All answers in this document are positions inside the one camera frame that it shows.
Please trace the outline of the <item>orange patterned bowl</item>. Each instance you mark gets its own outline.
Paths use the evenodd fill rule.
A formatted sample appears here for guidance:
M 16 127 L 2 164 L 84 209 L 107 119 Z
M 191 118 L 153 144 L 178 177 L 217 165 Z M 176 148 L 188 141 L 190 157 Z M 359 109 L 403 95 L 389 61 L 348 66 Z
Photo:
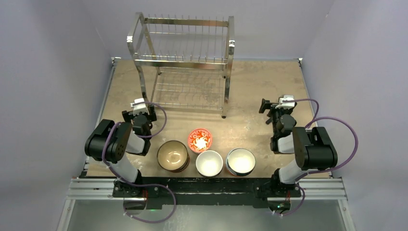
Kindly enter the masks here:
M 187 139 L 188 147 L 194 153 L 202 153 L 209 150 L 213 143 L 213 137 L 209 130 L 204 128 L 194 129 Z

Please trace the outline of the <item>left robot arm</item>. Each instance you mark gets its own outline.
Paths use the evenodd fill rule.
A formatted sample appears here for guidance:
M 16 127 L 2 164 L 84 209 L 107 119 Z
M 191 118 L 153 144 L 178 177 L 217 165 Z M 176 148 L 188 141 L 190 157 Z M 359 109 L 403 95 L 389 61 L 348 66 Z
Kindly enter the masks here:
M 151 146 L 152 122 L 157 120 L 155 109 L 149 106 L 146 112 L 123 111 L 124 123 L 103 119 L 85 142 L 85 154 L 96 161 L 103 162 L 125 179 L 114 182 L 114 196 L 145 196 L 141 172 L 127 158 L 126 153 L 145 156 Z

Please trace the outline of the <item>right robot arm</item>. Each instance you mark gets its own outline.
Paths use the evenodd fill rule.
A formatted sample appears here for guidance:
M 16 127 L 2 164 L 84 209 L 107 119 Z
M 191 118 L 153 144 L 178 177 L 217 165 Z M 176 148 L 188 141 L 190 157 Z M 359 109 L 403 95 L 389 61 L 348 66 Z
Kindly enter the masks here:
M 303 174 L 324 171 L 337 165 L 337 151 L 323 127 L 299 127 L 292 116 L 298 100 L 290 95 L 279 97 L 277 103 L 262 99 L 259 113 L 268 111 L 266 124 L 272 125 L 270 149 L 275 154 L 294 154 L 294 160 L 278 168 L 264 188 L 282 196 L 293 190 Z

